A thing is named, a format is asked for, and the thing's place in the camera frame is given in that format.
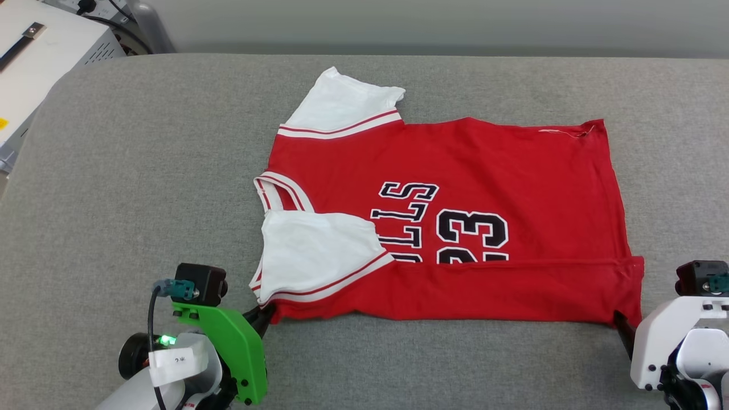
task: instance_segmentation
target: white wall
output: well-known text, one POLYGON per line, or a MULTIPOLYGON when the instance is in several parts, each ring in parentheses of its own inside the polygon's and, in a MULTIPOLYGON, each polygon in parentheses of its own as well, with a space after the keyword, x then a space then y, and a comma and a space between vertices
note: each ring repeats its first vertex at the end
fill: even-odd
POLYGON ((729 57, 729 0, 144 0, 181 52, 729 57))

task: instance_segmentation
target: black handle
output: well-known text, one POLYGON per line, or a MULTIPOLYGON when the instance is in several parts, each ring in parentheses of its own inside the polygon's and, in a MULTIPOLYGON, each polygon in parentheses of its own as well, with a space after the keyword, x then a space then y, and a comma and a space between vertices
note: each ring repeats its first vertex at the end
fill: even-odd
POLYGON ((15 60, 15 57, 17 57, 24 48, 29 46, 32 41, 33 39, 31 37, 21 37, 15 44, 13 44, 10 50, 0 57, 0 72, 5 70, 5 68, 8 67, 13 60, 15 60))

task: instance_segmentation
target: green led light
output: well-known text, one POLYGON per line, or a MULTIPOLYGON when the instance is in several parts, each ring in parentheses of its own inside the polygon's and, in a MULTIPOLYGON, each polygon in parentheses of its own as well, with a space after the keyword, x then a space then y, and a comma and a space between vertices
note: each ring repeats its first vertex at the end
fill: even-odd
POLYGON ((175 344, 175 342, 177 342, 177 338, 174 338, 172 336, 167 336, 167 335, 160 336, 160 343, 165 346, 175 344))

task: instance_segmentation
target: red stripe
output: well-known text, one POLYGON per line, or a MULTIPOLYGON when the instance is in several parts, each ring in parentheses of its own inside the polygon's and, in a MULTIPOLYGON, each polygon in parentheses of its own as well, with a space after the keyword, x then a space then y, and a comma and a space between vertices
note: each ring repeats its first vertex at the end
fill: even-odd
POLYGON ((269 177, 268 175, 266 175, 266 176, 261 175, 259 178, 260 179, 271 179, 271 180, 273 180, 275 182, 278 182, 280 185, 283 185, 284 187, 288 187, 291 190, 291 193, 293 193, 294 199, 296 199, 296 202, 298 202, 298 204, 299 204, 299 210, 300 211, 303 211, 304 210, 304 204, 301 202, 301 200, 299 199, 299 195, 296 193, 296 190, 291 187, 291 185, 288 185, 285 182, 279 181, 276 178, 269 177))
POLYGON ((329 289, 330 287, 336 285, 337 283, 347 280, 349 277, 356 275, 361 271, 364 271, 369 265, 372 265, 373 263, 377 262, 386 254, 387 254, 387 251, 383 251, 378 257, 376 257, 375 259, 372 259, 367 265, 364 265, 363 267, 357 269, 356 271, 350 273, 349 275, 343 277, 342 279, 339 279, 336 282, 332 282, 332 283, 328 284, 327 286, 320 287, 319 289, 315 289, 315 290, 310 290, 308 292, 276 292, 271 296, 271 298, 273 298, 273 296, 275 296, 275 295, 310 295, 312 293, 317 293, 317 292, 321 292, 322 290, 329 289))
POLYGON ((266 209, 271 209, 271 204, 270 202, 268 202, 268 196, 266 195, 266 190, 263 189, 263 184, 261 183, 261 180, 256 179, 256 182, 258 182, 258 186, 261 187, 261 194, 263 194, 263 199, 264 201, 266 201, 266 209))
POLYGON ((360 122, 359 122, 359 123, 357 123, 357 124, 354 124, 354 125, 350 125, 350 126, 349 126, 349 127, 347 127, 347 128, 342 128, 342 129, 340 129, 340 130, 335 130, 335 131, 314 131, 314 130, 303 130, 303 129, 301 129, 301 128, 289 128, 289 127, 286 127, 286 126, 283 126, 283 125, 281 125, 280 127, 278 127, 278 129, 281 129, 281 130, 287 130, 287 131, 296 131, 296 132, 310 132, 310 133, 313 133, 313 134, 323 134, 323 135, 331 135, 331 134, 336 134, 337 132, 347 131, 347 130, 349 130, 349 129, 352 129, 352 128, 354 128, 354 127, 358 127, 358 126, 360 126, 360 125, 362 125, 362 124, 364 124, 364 123, 368 123, 368 122, 370 122, 370 121, 372 121, 372 120, 376 120, 376 119, 378 119, 379 117, 384 117, 384 116, 386 116, 386 115, 390 115, 390 114, 392 114, 392 113, 395 113, 395 112, 397 112, 397 110, 396 110, 396 109, 393 109, 392 111, 389 111, 389 112, 383 112, 382 114, 376 115, 376 116, 374 116, 374 117, 371 117, 371 118, 367 118, 367 119, 366 119, 366 120, 364 120, 364 121, 360 121, 360 122))

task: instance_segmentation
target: black cable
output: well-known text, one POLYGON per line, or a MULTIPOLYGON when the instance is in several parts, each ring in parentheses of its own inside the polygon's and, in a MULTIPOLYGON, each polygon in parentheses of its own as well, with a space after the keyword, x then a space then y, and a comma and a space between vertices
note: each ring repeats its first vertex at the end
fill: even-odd
POLYGON ((112 4, 112 6, 113 6, 113 7, 115 8, 115 9, 117 9, 117 11, 119 11, 120 13, 122 13, 122 15, 123 15, 124 17, 126 17, 126 18, 128 18, 129 20, 132 20, 132 21, 133 21, 134 23, 136 23, 136 20, 134 20, 134 17, 132 17, 131 15, 128 15, 127 13, 125 13, 125 12, 124 12, 124 10, 122 10, 122 8, 121 8, 121 7, 119 7, 119 4, 117 4, 117 2, 115 2, 114 0, 109 0, 109 3, 111 3, 111 4, 112 4))
MULTIPOLYGON (((147 312, 147 343, 149 343, 150 352, 155 350, 155 330, 153 328, 155 323, 155 301, 157 301, 157 295, 160 294, 160 290, 161 288, 157 286, 152 291, 152 299, 149 301, 149 312, 147 312)), ((162 400, 162 393, 159 387, 155 387, 155 396, 157 396, 157 405, 160 407, 160 410, 167 410, 165 402, 162 400)))
POLYGON ((144 48, 144 51, 146 51, 147 54, 154 54, 152 52, 152 49, 150 49, 149 46, 147 45, 147 43, 143 42, 139 37, 137 37, 134 33, 129 31, 128 28, 122 26, 121 24, 115 23, 111 20, 107 20, 106 18, 94 17, 94 16, 90 16, 90 15, 87 15, 84 17, 86 17, 89 20, 94 20, 94 21, 98 21, 99 23, 106 24, 107 26, 111 26, 111 27, 123 32, 124 34, 129 36, 132 40, 139 43, 139 45, 141 45, 141 47, 144 48))

